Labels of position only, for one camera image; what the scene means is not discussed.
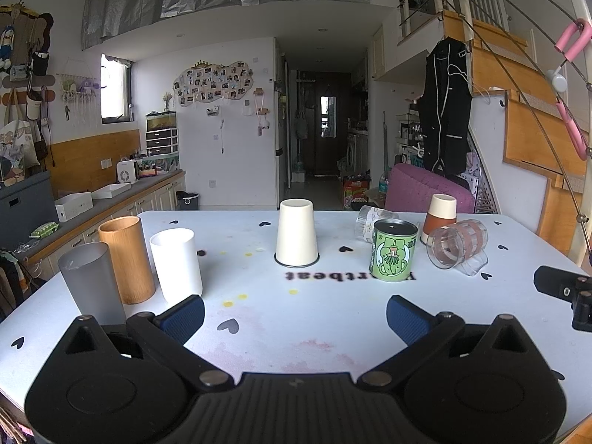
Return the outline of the white air purifier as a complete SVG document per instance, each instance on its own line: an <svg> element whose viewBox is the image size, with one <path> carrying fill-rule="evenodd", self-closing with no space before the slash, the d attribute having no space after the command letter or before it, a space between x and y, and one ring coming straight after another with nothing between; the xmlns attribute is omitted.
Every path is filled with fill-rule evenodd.
<svg viewBox="0 0 592 444"><path fill-rule="evenodd" d="M120 184L134 184L138 180L138 163L135 159L117 163L117 180Z"/></svg>

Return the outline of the grey frosted cup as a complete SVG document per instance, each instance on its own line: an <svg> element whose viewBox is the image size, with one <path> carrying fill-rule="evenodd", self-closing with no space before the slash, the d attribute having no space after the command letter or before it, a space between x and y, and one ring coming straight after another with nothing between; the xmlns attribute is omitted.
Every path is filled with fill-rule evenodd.
<svg viewBox="0 0 592 444"><path fill-rule="evenodd" d="M78 246L59 258L58 267L81 315L94 317L100 325L125 323L127 316L106 243Z"/></svg>

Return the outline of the green printed tin can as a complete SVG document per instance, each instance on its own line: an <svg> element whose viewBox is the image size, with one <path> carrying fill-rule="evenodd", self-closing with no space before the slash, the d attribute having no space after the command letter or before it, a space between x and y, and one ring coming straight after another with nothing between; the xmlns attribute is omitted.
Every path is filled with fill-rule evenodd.
<svg viewBox="0 0 592 444"><path fill-rule="evenodd" d="M373 225L369 273L380 281L394 283L410 276L418 227L401 219L378 219Z"/></svg>

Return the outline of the wooden brown cup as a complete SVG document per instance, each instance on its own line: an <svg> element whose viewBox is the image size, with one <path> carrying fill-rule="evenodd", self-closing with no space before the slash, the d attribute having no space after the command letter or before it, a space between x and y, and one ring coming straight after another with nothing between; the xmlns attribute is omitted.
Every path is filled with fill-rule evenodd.
<svg viewBox="0 0 592 444"><path fill-rule="evenodd" d="M121 301L142 303L155 294L141 220L137 216L111 219L98 227L99 240L108 245Z"/></svg>

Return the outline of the clear glass with brown bands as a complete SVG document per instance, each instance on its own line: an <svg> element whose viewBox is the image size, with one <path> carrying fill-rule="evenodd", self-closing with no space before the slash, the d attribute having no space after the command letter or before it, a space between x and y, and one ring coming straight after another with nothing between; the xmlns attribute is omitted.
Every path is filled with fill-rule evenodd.
<svg viewBox="0 0 592 444"><path fill-rule="evenodd" d="M458 270L475 277L489 263L489 234L477 219L465 219L434 229L427 237L427 257L441 270Z"/></svg>

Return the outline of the clear glass jar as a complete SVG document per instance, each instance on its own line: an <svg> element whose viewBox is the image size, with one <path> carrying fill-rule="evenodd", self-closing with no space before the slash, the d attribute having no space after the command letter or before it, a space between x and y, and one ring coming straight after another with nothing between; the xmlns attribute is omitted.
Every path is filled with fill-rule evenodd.
<svg viewBox="0 0 592 444"><path fill-rule="evenodd" d="M399 215L396 212L388 211L378 206L364 205L359 210L356 218L354 226L355 237L361 241L371 243L374 224L382 219L399 219Z"/></svg>

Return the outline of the dark grey storage box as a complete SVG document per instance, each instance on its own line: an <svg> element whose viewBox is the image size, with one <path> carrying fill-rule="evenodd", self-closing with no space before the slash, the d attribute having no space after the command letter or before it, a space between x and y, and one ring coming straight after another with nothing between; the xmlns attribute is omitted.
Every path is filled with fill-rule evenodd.
<svg viewBox="0 0 592 444"><path fill-rule="evenodd" d="M39 226L58 222L50 174L42 171L8 188L1 188L0 245L15 250L27 243Z"/></svg>

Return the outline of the cloud shaped photo board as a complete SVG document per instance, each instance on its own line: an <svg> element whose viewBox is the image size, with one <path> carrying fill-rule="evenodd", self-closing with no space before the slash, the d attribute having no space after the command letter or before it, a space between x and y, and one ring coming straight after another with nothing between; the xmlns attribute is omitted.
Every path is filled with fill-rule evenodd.
<svg viewBox="0 0 592 444"><path fill-rule="evenodd" d="M180 106L212 103L218 99L240 100L252 88L253 71L244 61L229 65L200 61L185 69L172 83Z"/></svg>

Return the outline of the small drawer organiser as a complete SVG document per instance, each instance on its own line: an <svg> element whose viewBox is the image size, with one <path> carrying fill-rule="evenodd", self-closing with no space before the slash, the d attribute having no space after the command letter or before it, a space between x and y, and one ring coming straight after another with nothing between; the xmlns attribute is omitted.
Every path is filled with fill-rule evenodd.
<svg viewBox="0 0 592 444"><path fill-rule="evenodd" d="M149 157L164 154L176 154L179 151L178 127L176 112L151 112L145 119L145 146Z"/></svg>

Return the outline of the black hanging jacket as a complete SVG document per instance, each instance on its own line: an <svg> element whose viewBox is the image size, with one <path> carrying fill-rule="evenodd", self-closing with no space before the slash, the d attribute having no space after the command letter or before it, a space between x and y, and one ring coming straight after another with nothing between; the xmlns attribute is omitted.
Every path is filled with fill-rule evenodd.
<svg viewBox="0 0 592 444"><path fill-rule="evenodd" d="M467 168L472 108L467 54L464 42L451 37L441 40L425 59L423 95L417 101L423 166L446 176L462 174Z"/></svg>

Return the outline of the white box on counter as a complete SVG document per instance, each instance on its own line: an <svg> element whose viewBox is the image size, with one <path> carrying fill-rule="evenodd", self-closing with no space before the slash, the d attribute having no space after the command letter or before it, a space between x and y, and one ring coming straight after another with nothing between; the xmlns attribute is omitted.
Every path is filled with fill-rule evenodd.
<svg viewBox="0 0 592 444"><path fill-rule="evenodd" d="M54 205L59 222L68 222L92 209L93 202L90 192L75 192L58 198Z"/></svg>

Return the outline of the white cylindrical cup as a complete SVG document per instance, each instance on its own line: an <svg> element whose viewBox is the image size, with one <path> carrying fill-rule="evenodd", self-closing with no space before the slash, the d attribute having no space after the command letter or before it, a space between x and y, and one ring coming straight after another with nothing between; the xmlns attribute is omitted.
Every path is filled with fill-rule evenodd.
<svg viewBox="0 0 592 444"><path fill-rule="evenodd" d="M149 239L159 286L172 305L203 294L195 233L191 229L166 229Z"/></svg>

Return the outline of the brown and cream paper cup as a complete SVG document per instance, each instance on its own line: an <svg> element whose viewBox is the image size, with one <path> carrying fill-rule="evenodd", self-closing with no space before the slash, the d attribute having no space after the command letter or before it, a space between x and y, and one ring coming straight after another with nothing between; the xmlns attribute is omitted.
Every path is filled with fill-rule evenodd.
<svg viewBox="0 0 592 444"><path fill-rule="evenodd" d="M421 230L420 241L425 245L434 229L452 225L457 221L457 199L451 195L434 194Z"/></svg>

